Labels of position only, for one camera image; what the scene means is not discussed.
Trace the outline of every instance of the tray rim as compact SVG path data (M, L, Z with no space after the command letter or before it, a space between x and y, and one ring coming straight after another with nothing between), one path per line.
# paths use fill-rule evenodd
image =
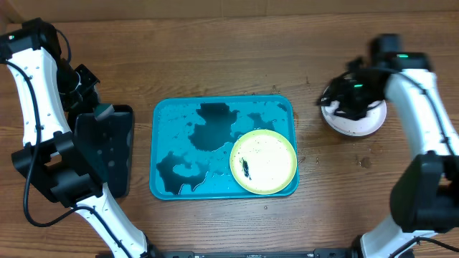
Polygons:
M267 197L286 197L290 196L293 194L296 189L298 188L300 184L300 171L299 171L299 166L296 168L295 175L290 183L293 183L291 186L291 190L283 192L285 188L277 193L273 194L268 194L268 195L260 195L260 194L253 194L250 193L249 191L247 192L247 195L241 195L241 196L230 196L230 195L216 195L216 196L206 196L205 198L199 198L199 197L191 197L191 196L182 196L182 195L166 195L158 191L156 188L156 177L155 177L155 172L156 172L156 167L153 167L153 157L155 157L155 162L156 162L156 156L157 156L157 151L156 149L153 149L155 145L157 145L158 140L154 136L157 135L158 128L155 128L154 123L158 121L158 116L159 113L161 112L161 109L164 108L167 105L177 105L181 104L183 105L184 102L187 104L201 104L201 103L221 103L221 102L234 102L234 100L237 99L244 99L244 102L262 102L262 101L277 101L282 103L286 108L287 112L292 115L292 120L291 123L289 122L289 133L291 135L290 143L293 146L293 149L295 150L295 154L297 155L298 159L298 149L297 149L297 144L296 144L296 134L295 134L295 121L293 117L293 106L290 100L282 95L237 95L237 96L216 96L216 97L171 97L171 98L166 98L161 100L158 104L156 104L156 107L153 110L153 118L151 121L151 152L150 152L150 173L149 173L149 188L151 193L158 199L162 201L183 201L183 200L210 200L210 199L246 199L246 198L267 198Z

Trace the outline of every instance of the wooden table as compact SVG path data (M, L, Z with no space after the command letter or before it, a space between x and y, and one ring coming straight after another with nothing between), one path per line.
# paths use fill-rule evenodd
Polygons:
M347 247L389 213L389 192L410 163L394 108L365 139L343 138L323 124L316 98L344 64L366 54L384 32L403 35L407 51L430 55L440 94L459 126L459 13L279 16L249 19L145 20L55 24L68 37L73 65L102 81L103 102L136 115L131 192L118 200L129 219L162 250L300 251ZM63 56L66 56L61 41ZM13 77L0 69L0 257L94 257L106 251L79 216L39 229L22 213L24 178L10 154L22 147L22 114ZM167 97L266 94L293 104L301 182L288 198L159 201L148 187L151 118ZM358 160L368 157L371 168ZM39 221L65 211L34 188ZM459 231L437 239L459 245ZM420 257L455 254L423 244Z

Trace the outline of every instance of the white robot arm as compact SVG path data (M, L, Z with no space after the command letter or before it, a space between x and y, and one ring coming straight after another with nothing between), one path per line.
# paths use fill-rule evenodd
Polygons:
M370 66L365 67L362 58L350 62L349 72L332 80L318 105L337 100L335 115L351 120L364 118L369 104L377 100L396 107L412 162L392 189L391 214L360 239L363 258L395 258L417 239L427 241L459 226L455 203L459 138L423 53L403 52L393 34L376 38L370 50ZM443 176L452 182L449 186L439 186Z
M455 155L459 152L459 138L441 103L435 74L424 69L407 69L403 70L402 74L421 83L428 91ZM400 74L390 76L384 94L397 109L413 159L428 151L435 151L440 156L451 155L446 144L442 142L443 135L437 124L437 116L426 95ZM361 238L362 253L364 258L387 258L415 237L433 237L436 234L433 230L405 233L389 215L373 231Z
M33 171L34 177L42 177L32 180L32 184L50 201L60 201L64 206L72 207L88 221L110 247L114 257L154 255L161 258L161 254L116 203L106 183L105 165L97 160L98 155L73 139L67 124L63 104L67 104L67 109L87 104L85 98L93 96L87 93L92 91L97 78L84 73L84 66L74 71L65 60L60 59L56 30L40 19L29 21L23 24L22 30L0 37L0 54L16 82L24 118L24 150L12 155L16 169L33 178L24 172L37 163L30 161L33 157L31 152L39 151L42 156L60 154L68 163L58 164L46 171L37 166ZM32 98L29 85L35 98ZM34 101L38 107L38 120L35 118ZM41 130L37 131L37 124L40 124ZM34 146L36 143L40 144L40 148ZM27 218L35 226L53 224L40 224L29 215Z

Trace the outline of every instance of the yellow plate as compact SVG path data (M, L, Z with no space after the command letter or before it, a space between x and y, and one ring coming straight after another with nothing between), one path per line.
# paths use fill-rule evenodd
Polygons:
M271 130L244 134L231 150L229 166L239 185L254 194L274 194L292 181L296 153L290 142Z

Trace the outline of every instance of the blue tray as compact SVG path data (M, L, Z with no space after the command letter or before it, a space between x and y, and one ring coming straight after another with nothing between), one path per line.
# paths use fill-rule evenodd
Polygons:
M192 97L161 101L153 112L151 193L162 200L201 200L288 196L292 182L270 195L243 189L230 170L235 141L255 129L284 135L296 151L293 108L280 95Z

